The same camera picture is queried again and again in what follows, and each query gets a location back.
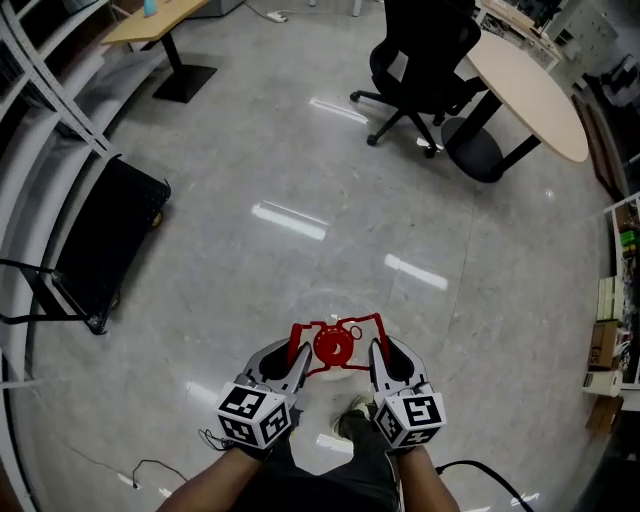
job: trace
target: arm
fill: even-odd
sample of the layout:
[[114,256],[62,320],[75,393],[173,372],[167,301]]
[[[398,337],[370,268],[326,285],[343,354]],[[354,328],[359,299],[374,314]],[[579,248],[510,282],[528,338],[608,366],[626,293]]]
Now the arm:
[[183,484],[158,512],[226,512],[262,464],[232,448],[212,466]]
[[424,447],[400,455],[397,462],[407,512],[460,512]]

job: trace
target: cardboard box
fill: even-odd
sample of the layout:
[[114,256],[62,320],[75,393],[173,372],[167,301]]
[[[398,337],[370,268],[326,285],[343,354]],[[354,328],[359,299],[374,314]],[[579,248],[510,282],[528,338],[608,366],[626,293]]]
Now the cardboard box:
[[622,397],[599,396],[587,420],[587,430],[594,434],[610,434],[622,408]]
[[596,320],[619,320],[624,309],[624,283],[617,276],[605,277],[598,283]]
[[616,347],[616,335],[618,322],[601,322],[593,326],[591,336],[591,348],[589,349],[590,370],[611,370],[614,366],[614,350]]

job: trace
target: red 3d-printed part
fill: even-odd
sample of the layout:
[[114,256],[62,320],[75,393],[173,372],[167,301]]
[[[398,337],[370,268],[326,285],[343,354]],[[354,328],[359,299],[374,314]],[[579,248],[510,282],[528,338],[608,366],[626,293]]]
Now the red 3d-printed part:
[[347,323],[366,322],[374,320],[378,328],[379,341],[382,348],[382,355],[385,360],[389,360],[389,346],[387,335],[384,331],[382,318],[378,313],[373,313],[360,318],[343,318],[338,320],[335,325],[328,325],[326,322],[311,322],[309,324],[293,324],[291,327],[291,336],[289,337],[289,349],[287,353],[287,363],[289,366],[293,364],[298,353],[300,345],[300,336],[305,329],[320,327],[313,339],[313,352],[316,357],[324,364],[322,368],[315,368],[307,373],[311,376],[314,373],[325,372],[334,366],[347,370],[369,370],[369,366],[352,365],[349,360],[353,355],[354,341],[362,337],[362,329],[357,325],[352,325],[350,329],[344,327]]

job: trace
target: desk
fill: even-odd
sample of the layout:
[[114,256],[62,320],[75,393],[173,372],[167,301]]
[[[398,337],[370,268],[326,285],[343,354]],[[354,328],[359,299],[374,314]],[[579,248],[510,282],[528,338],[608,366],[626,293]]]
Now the desk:
[[[529,55],[483,31],[467,58],[489,90],[467,119],[451,118],[442,126],[449,156],[467,175],[494,183],[540,141],[573,162],[587,158],[587,137],[573,105]],[[502,104],[532,132],[505,158],[482,128]]]
[[535,46],[551,57],[551,62],[547,66],[547,72],[551,71],[556,64],[564,59],[562,52],[550,41],[546,35],[536,36],[531,29],[534,21],[526,14],[503,0],[476,0],[476,6],[480,12],[476,16],[476,23],[482,25],[482,20],[488,14],[507,23],[513,30],[518,32],[526,40],[531,41]]
[[191,13],[207,3],[207,0],[157,0],[158,12],[145,17],[139,9],[113,29],[102,44],[157,41],[164,46],[173,74],[154,93],[160,98],[189,103],[217,69],[183,64],[171,37],[171,30]]

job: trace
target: black cart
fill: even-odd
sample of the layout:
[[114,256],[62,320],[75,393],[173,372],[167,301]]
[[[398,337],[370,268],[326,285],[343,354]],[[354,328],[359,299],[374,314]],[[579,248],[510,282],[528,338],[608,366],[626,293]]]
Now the black cart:
[[[170,195],[168,183],[112,158],[82,206],[55,269],[0,260],[20,269],[44,310],[19,317],[0,314],[0,321],[84,321],[92,333],[102,334],[127,270],[145,235],[162,221]],[[57,301],[43,279],[46,274],[75,315]]]

